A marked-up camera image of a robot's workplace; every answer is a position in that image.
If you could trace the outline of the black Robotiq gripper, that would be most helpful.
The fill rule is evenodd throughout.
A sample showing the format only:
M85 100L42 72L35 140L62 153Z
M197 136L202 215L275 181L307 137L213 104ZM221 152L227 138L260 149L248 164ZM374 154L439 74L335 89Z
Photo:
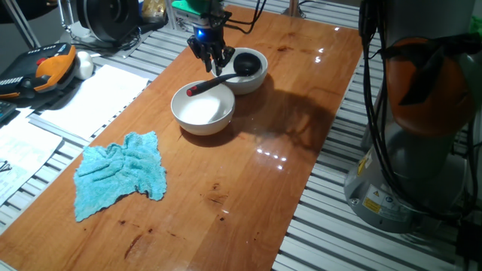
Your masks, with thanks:
M206 72L212 70L211 56L208 51L214 52L215 75L220 75L235 53L233 47L225 46L223 20L209 15L192 17L190 22L193 25L193 35L187 40L189 48L196 58L203 61Z

